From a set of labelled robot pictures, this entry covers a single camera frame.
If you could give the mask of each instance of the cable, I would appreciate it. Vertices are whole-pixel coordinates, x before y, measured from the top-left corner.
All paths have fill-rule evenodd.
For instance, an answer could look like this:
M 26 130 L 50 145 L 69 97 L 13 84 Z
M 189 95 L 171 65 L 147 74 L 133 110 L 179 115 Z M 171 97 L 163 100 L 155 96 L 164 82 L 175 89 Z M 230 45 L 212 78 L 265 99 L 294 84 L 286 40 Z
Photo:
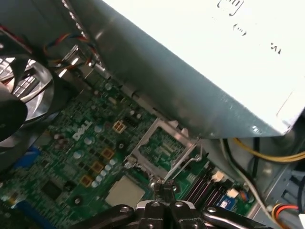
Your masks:
M 289 227 L 287 225 L 285 225 L 283 222 L 280 221 L 280 213 L 284 210 L 287 209 L 295 209 L 298 210 L 298 206 L 296 205 L 291 205 L 291 204 L 277 204 L 273 207 L 272 209 L 272 218 L 274 218 L 277 222 L 277 224 L 282 228 L 282 229 L 289 229 Z
M 248 187 L 250 188 L 253 196 L 255 197 L 256 201 L 258 202 L 258 204 L 261 206 L 263 212 L 268 216 L 268 218 L 274 222 L 277 223 L 275 219 L 273 219 L 267 209 L 267 206 L 265 204 L 265 202 L 263 201 L 262 196 L 260 195 L 255 182 L 252 180 L 252 178 L 247 174 L 247 172 L 244 170 L 244 168 L 242 168 L 233 158 L 231 150 L 230 150 L 230 146 L 228 143 L 227 139 L 221 139 L 220 140 L 221 145 L 222 145 L 222 152 L 224 154 L 224 157 L 227 159 L 227 161 L 229 162 L 229 164 L 231 165 L 231 167 L 238 173 L 238 175 L 245 181 L 245 183 L 248 185 Z
M 260 151 L 260 138 L 259 137 L 255 137 L 253 139 L 253 149 L 258 152 Z M 258 161 L 259 161 L 259 157 L 254 156 L 253 169 L 252 169 L 253 179 L 255 179 L 257 176 Z
M 279 163 L 290 163 L 290 162 L 295 162 L 295 161 L 300 161 L 302 159 L 305 159 L 305 151 L 292 155 L 292 156 L 268 156 L 268 155 L 261 154 L 260 152 L 257 152 L 255 150 L 251 149 L 250 147 L 248 147 L 244 143 L 242 143 L 242 141 L 239 140 L 238 138 L 234 138 L 234 142 L 236 144 L 238 144 L 244 150 L 253 154 L 254 156 L 257 156 L 257 157 L 262 158 L 267 161 L 279 162 Z
M 304 186 L 305 186 L 305 176 L 302 178 L 301 182 L 299 183 L 299 190 L 297 192 L 297 206 L 300 214 L 304 213 L 304 209 L 303 209 Z
M 12 38 L 16 39 L 25 49 L 27 49 L 30 53 L 33 52 L 32 48 L 30 48 L 28 45 L 25 44 L 24 40 L 20 37 L 16 36 L 14 33 L 9 31 L 8 28 L 6 28 L 4 25 L 0 24 L 0 30 L 3 30 L 5 33 L 7 33 Z
M 58 45 L 60 44 L 61 42 L 63 42 L 64 40 L 66 39 L 77 39 L 81 42 L 84 42 L 84 43 L 87 43 L 87 45 L 89 46 L 89 48 L 91 49 L 91 51 L 96 54 L 97 51 L 95 50 L 94 46 L 89 42 L 89 40 L 81 35 L 78 35 L 78 34 L 71 34 L 71 33 L 66 33 L 62 36 L 60 36 L 59 38 L 51 41 L 50 43 L 46 44 L 43 46 L 43 52 L 46 56 L 48 56 L 48 49 L 55 46 L 55 45 Z M 59 59 L 56 59 L 56 60 L 51 60 L 52 62 L 54 63 L 57 63 L 57 64 L 61 64 L 61 65 L 64 65 L 64 62 L 62 62 L 61 60 Z M 92 61 L 92 56 L 90 58 L 88 58 L 86 60 L 86 62 L 84 63 L 80 63 L 80 64 L 75 64 L 75 65 L 72 65 L 72 64 L 69 64 L 67 66 L 63 66 L 63 67 L 59 67 L 59 70 L 63 70 L 63 69 L 67 69 L 67 70 L 70 70 L 70 69 L 73 69 L 73 68 L 77 68 L 81 65 L 87 65 L 89 64 L 90 62 Z

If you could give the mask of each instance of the capacitor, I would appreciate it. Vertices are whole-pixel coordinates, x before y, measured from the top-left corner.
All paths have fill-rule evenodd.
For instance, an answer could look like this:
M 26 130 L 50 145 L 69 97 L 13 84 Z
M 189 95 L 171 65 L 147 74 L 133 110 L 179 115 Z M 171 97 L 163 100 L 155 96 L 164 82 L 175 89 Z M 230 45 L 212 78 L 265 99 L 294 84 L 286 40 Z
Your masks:
M 64 138 L 64 135 L 63 134 L 54 134 L 54 137 L 53 137 L 55 140 L 58 140 L 58 139 L 61 139 L 61 138 Z
M 101 176 L 101 175 L 98 175 L 96 178 L 95 178 L 95 180 L 97 181 L 97 182 L 101 182 L 102 180 L 103 180 L 103 177 Z
M 102 127 L 101 125 L 96 125 L 96 126 L 94 127 L 94 131 L 95 131 L 96 133 L 100 133 L 100 132 L 102 132 L 102 130 L 103 130 L 103 127 Z
M 60 144 L 56 144 L 56 145 L 54 146 L 54 149 L 56 149 L 56 150 L 63 149 L 63 146 L 60 145 Z
M 103 169 L 100 174 L 104 177 L 107 175 L 107 171 Z
M 91 183 L 91 187 L 97 187 L 99 185 L 99 183 L 97 183 L 95 180 L 92 181 Z
M 74 157 L 75 159 L 80 159 L 80 158 L 81 158 L 81 155 L 82 155 L 82 153 L 81 153 L 80 150 L 75 151 L 75 152 L 73 153 L 73 157 Z
M 60 144 L 60 145 L 66 145 L 66 144 L 68 144 L 68 142 L 69 141 L 66 138 L 62 138 L 62 139 L 58 140 L 58 144 Z
M 112 166 L 115 165 L 116 164 L 116 159 L 111 159 L 109 161 L 109 164 L 112 165 Z
M 85 143 L 86 145 L 90 145 L 92 142 L 93 142 L 92 137 L 87 137 L 87 138 L 85 138 L 85 140 L 84 140 L 84 143 Z
M 105 84 L 105 89 L 110 91 L 112 89 L 112 85 L 110 83 Z
M 106 166 L 105 166 L 105 169 L 106 169 L 107 171 L 110 171 L 110 170 L 111 170 L 111 165 L 106 165 Z

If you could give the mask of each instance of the white connector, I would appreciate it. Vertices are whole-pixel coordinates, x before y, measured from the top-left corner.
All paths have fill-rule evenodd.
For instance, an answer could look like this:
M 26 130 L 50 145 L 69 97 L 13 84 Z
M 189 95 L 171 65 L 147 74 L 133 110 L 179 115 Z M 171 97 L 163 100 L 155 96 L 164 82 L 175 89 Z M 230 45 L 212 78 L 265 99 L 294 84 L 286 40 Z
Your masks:
M 222 171 L 217 171 L 213 176 L 212 176 L 212 180 L 214 182 L 219 182 L 224 178 L 224 173 Z
M 235 188 L 229 189 L 227 191 L 227 196 L 230 198 L 236 198 L 238 196 L 238 194 L 239 194 L 239 192 Z

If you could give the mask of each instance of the dell logo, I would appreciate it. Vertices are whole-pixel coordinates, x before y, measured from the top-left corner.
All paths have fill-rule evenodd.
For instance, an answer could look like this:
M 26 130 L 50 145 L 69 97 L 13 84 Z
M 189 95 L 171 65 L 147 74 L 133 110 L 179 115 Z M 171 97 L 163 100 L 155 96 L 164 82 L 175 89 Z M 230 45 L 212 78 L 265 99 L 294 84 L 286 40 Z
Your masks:
M 72 138 L 76 141 L 78 141 L 81 136 L 85 133 L 86 130 L 92 125 L 92 122 L 88 122 L 87 120 L 84 122 L 84 124 L 81 125 L 80 128 L 76 130 L 76 133 L 73 134 Z

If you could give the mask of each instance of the white wire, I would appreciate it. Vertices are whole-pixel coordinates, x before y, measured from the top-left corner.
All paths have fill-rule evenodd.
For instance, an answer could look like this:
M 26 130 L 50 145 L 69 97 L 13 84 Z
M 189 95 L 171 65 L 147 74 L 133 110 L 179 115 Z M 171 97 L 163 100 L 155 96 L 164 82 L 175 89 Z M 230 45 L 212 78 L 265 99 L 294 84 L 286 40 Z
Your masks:
M 260 198 L 255 186 L 252 184 L 252 182 L 232 163 L 232 161 L 230 160 L 230 158 L 228 157 L 226 150 L 224 149 L 224 140 L 220 139 L 220 144 L 221 144 L 221 150 L 222 153 L 225 157 L 225 159 L 229 162 L 230 166 L 238 173 L 238 175 L 245 181 L 245 183 L 248 185 L 248 187 L 250 188 L 252 194 L 254 195 L 256 201 L 258 202 L 258 204 L 261 206 L 263 212 L 268 216 L 268 218 L 274 222 L 275 224 L 277 224 L 277 222 L 275 221 L 275 219 L 272 218 L 272 216 L 270 215 L 267 206 L 264 204 L 264 202 L 262 201 L 262 199 Z

